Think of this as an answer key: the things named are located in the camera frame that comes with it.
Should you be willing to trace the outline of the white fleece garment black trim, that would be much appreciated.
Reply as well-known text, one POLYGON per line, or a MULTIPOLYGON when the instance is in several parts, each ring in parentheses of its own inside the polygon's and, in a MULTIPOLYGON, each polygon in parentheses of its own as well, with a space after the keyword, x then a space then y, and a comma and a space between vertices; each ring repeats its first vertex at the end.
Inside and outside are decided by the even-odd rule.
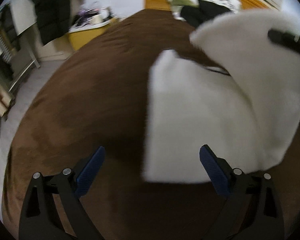
POLYGON ((270 29, 300 34, 300 23, 255 9, 193 31, 191 44, 225 73, 175 50, 159 55, 149 71, 145 181, 208 182, 199 159, 203 145, 248 173, 281 163, 300 121, 300 54, 272 43, 270 29))

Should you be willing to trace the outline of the black clothes pile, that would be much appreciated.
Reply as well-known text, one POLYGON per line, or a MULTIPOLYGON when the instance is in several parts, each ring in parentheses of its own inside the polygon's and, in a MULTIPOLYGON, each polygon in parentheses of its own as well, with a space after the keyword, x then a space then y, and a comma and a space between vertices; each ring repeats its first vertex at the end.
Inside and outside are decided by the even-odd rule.
POLYGON ((191 26, 197 28, 215 17, 231 12, 225 6, 213 2, 199 0, 198 7, 186 5, 181 9, 180 16, 191 26))

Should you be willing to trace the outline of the white green patterned pillow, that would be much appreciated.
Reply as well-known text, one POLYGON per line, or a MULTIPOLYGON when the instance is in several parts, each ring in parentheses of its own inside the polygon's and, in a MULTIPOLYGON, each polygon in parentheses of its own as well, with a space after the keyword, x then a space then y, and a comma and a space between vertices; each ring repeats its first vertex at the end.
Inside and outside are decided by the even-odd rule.
POLYGON ((199 1, 211 2, 217 5, 224 6, 234 13, 237 13, 242 9, 241 0, 166 0, 166 1, 170 5, 170 10, 173 17, 176 20, 181 20, 181 21, 185 21, 185 19, 182 18, 180 15, 182 7, 186 5, 199 7, 199 1))

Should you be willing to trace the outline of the brown fuzzy bed blanket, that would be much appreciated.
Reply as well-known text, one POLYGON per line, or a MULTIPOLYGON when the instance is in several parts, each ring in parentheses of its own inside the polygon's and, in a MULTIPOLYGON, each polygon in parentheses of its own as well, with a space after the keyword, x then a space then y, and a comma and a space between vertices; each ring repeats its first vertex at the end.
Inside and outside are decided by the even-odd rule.
MULTIPOLYGON (((14 237, 32 175, 58 174, 100 146, 106 159, 82 202, 105 239, 201 239, 208 232, 225 201, 209 181, 152 183, 142 177, 149 71, 159 55, 175 50, 225 73, 191 44, 195 30, 167 11, 145 9, 91 40, 51 76, 8 155, 2 217, 14 237)), ((259 171, 274 182, 286 237, 300 212, 300 121, 281 163, 259 171)))

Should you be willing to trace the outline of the metal storage rack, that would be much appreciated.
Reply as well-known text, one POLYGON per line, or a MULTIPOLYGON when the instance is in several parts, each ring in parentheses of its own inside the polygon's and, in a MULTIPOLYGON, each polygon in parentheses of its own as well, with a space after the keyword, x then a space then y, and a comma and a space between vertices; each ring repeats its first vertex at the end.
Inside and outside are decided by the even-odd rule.
POLYGON ((33 68, 39 68, 26 38, 17 33, 10 3, 0 8, 0 83, 14 94, 33 68))

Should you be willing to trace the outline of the yellow nightstand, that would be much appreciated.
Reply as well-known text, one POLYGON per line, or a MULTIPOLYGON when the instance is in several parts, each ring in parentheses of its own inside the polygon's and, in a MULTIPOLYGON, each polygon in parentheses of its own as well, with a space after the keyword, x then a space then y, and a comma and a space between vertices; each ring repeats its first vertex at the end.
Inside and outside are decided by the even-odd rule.
POLYGON ((118 18, 112 18, 103 23, 90 24, 83 27, 73 27, 69 30, 69 41, 74 50, 79 50, 85 44, 94 38, 102 35, 112 25, 119 21, 118 18))

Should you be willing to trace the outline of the black hanging puffer coat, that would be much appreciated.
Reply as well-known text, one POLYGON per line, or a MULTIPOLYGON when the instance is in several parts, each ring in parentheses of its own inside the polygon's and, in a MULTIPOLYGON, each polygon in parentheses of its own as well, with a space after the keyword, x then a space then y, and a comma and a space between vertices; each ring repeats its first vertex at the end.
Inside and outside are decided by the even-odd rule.
POLYGON ((70 0, 31 0, 42 45, 65 35, 70 28, 70 0))

